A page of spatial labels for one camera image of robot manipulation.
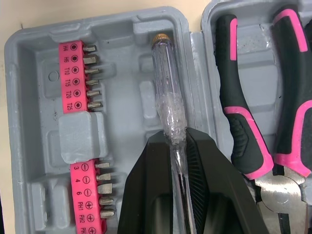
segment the torx bit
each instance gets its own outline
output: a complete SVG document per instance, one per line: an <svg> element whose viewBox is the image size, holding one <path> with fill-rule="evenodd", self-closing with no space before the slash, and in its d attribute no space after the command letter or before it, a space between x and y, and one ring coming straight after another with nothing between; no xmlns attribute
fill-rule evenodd
<svg viewBox="0 0 312 234"><path fill-rule="evenodd" d="M98 68L87 69L87 70L84 70L84 72L86 75L92 75L92 74L99 73L99 69Z"/></svg>
<svg viewBox="0 0 312 234"><path fill-rule="evenodd" d="M89 110L93 110L93 109L100 108L100 107L102 107L102 103L99 101L92 101L88 103Z"/></svg>
<svg viewBox="0 0 312 234"><path fill-rule="evenodd" d="M113 191L113 184L101 184L97 187L97 192L99 194L111 194Z"/></svg>
<svg viewBox="0 0 312 234"><path fill-rule="evenodd" d="M91 79L91 80L87 80L86 81L86 85L91 86L91 85L96 85L99 84L99 80L98 79Z"/></svg>
<svg viewBox="0 0 312 234"><path fill-rule="evenodd" d="M114 202L114 200L110 197L101 197L98 200L98 203L100 206L110 206L113 204L113 202Z"/></svg>
<svg viewBox="0 0 312 234"><path fill-rule="evenodd" d="M83 56L83 62L85 65L97 64L98 56L97 55L85 55Z"/></svg>
<svg viewBox="0 0 312 234"><path fill-rule="evenodd" d="M97 175L97 181L100 181L100 180L111 180L111 179L112 179L112 177L111 177L110 173Z"/></svg>
<svg viewBox="0 0 312 234"><path fill-rule="evenodd" d="M96 45L85 45L83 51L87 53L95 52L97 50Z"/></svg>
<svg viewBox="0 0 312 234"><path fill-rule="evenodd" d="M92 98L94 96L100 95L99 90L91 90L91 91L87 91L87 97L88 98Z"/></svg>
<svg viewBox="0 0 312 234"><path fill-rule="evenodd" d="M100 217L101 218L110 218L110 217L114 216L114 214L115 214L115 211L112 209L101 210Z"/></svg>
<svg viewBox="0 0 312 234"><path fill-rule="evenodd" d="M109 162L101 162L101 163L96 163L95 167L96 168L109 168L110 165L109 165Z"/></svg>

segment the gray plastic tray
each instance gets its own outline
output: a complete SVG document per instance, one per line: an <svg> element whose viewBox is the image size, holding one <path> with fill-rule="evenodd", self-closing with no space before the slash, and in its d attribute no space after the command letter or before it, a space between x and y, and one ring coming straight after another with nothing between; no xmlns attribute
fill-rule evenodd
<svg viewBox="0 0 312 234"><path fill-rule="evenodd" d="M306 24L312 1L299 5ZM282 100L281 79L270 41L272 13L285 1L213 1L202 16L202 33L190 33L176 9L161 7L23 29L5 45L12 177L18 234L74 234L69 166L60 155L58 118L63 115L58 44L95 44L103 72L96 88L104 103L108 155L117 215L107 220L117 233L124 181L147 138L161 130L155 110L151 40L159 32L174 38L175 57L188 125L208 133L229 158L233 139L219 102L214 58L214 23L223 13L238 18L238 65L243 92L270 150Z"/></svg>
<svg viewBox="0 0 312 234"><path fill-rule="evenodd" d="M146 144L161 130L155 110L151 40L174 38L178 73L189 126L214 135L207 72L195 72L188 22L176 9L161 7L24 29L5 46L16 233L74 234L69 165L60 155L58 44L77 39L98 48L103 72L96 87L104 104L108 156L118 178L117 215L107 220L117 232L124 181Z"/></svg>

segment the pliers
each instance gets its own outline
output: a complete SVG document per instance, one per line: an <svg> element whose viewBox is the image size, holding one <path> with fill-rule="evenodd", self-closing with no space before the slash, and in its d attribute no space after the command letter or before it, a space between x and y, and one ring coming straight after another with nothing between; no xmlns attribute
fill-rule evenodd
<svg viewBox="0 0 312 234"><path fill-rule="evenodd" d="M256 193L260 187L256 203L269 232L305 234L307 204L300 185L312 170L312 52L296 6L277 11L272 32L284 92L274 160L240 85L235 15L223 15L216 22L220 101L234 138L232 163L254 184Z"/></svg>

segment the beige table surface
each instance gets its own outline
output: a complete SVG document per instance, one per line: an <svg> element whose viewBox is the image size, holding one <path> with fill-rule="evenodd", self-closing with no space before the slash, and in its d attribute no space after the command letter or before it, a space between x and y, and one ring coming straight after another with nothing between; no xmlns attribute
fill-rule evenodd
<svg viewBox="0 0 312 234"><path fill-rule="evenodd" d="M8 117L3 47L21 28L93 16L109 15L157 6L173 6L188 19L192 32L200 30L200 18L210 0L0 0L0 194L6 234L14 234Z"/></svg>

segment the pliers jaw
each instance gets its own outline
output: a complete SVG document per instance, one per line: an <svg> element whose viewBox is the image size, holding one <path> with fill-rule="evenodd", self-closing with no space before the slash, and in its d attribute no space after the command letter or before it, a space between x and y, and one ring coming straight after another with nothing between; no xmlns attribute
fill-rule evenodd
<svg viewBox="0 0 312 234"><path fill-rule="evenodd" d="M269 172L255 180L256 186L261 187L262 201L258 202L258 207L271 234L283 234L283 229L291 234L305 234L308 231L307 204L302 201L299 187L304 178L290 169L286 170L290 177Z"/></svg>

